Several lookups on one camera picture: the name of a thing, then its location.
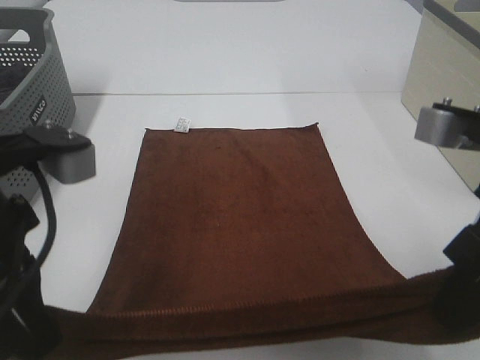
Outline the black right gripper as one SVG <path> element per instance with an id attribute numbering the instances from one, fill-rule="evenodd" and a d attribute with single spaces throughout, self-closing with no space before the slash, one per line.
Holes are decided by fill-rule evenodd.
<path id="1" fill-rule="evenodd" d="M 449 331 L 464 332 L 479 324 L 479 223 L 464 227 L 443 253 L 453 266 L 436 294 L 434 314 Z"/>

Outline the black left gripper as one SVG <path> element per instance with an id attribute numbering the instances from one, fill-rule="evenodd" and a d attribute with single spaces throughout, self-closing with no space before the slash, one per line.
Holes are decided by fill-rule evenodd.
<path id="1" fill-rule="evenodd" d="M 25 245 L 38 224 L 23 196 L 1 195 L 2 359 L 43 359 L 62 339 L 43 301 L 38 261 Z"/>

